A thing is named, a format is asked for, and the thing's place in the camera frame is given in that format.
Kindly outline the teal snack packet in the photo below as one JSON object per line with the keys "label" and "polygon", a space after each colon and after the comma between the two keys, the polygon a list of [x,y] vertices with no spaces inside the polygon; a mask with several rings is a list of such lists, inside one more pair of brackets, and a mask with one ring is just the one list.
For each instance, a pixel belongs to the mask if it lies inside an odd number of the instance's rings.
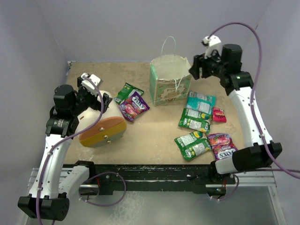
{"label": "teal snack packet", "polygon": [[199,111],[211,116],[215,104],[215,96],[203,95],[198,92],[189,91],[187,96],[186,108]]}

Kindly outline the green paper gift bag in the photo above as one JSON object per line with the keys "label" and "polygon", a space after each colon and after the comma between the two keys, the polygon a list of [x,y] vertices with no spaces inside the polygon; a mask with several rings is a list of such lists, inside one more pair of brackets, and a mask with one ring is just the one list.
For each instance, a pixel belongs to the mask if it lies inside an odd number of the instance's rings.
{"label": "green paper gift bag", "polygon": [[187,97],[192,75],[189,73],[191,65],[186,57],[176,54],[176,41],[172,36],[174,50],[171,54],[163,54],[150,62],[149,92],[154,106],[171,103]]}

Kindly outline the red candy packet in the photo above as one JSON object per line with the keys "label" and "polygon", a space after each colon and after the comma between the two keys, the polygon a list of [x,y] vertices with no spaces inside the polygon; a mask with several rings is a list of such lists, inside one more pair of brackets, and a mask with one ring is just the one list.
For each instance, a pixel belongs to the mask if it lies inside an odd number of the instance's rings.
{"label": "red candy packet", "polygon": [[227,119],[223,109],[213,107],[212,119],[215,122],[226,123]]}

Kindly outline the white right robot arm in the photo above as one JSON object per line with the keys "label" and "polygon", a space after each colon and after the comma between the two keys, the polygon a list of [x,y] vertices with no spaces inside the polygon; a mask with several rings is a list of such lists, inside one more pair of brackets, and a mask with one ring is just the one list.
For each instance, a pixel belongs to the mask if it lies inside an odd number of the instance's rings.
{"label": "white right robot arm", "polygon": [[220,79],[227,96],[232,101],[242,128],[244,148],[231,156],[210,164],[209,180],[220,183],[225,174],[252,171],[271,166],[282,152],[282,145],[273,142],[264,126],[260,111],[252,96],[254,82],[249,72],[241,70],[242,48],[226,44],[218,53],[219,44],[205,44],[206,52],[194,56],[189,72],[194,79],[215,76]]}

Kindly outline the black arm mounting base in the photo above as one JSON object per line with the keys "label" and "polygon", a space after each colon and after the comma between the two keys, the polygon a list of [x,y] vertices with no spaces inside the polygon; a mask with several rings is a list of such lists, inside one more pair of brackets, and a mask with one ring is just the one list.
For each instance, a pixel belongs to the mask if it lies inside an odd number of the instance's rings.
{"label": "black arm mounting base", "polygon": [[84,162],[94,179],[81,188],[98,189],[100,195],[112,195],[115,191],[192,192],[205,194],[207,188],[224,188],[236,183],[229,174],[213,173],[210,165],[120,165]]}

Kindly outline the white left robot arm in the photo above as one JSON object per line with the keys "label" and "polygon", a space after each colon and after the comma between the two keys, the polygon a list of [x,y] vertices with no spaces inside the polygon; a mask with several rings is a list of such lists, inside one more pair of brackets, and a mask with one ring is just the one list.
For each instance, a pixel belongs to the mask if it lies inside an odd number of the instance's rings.
{"label": "white left robot arm", "polygon": [[54,90],[54,106],[46,123],[45,148],[37,176],[27,196],[21,196],[18,207],[30,218],[62,221],[69,209],[71,189],[84,181],[91,184],[97,173],[93,163],[80,163],[60,186],[64,159],[74,137],[92,129],[107,110],[112,98],[101,94],[102,80],[83,73],[77,78],[78,90],[64,84]]}

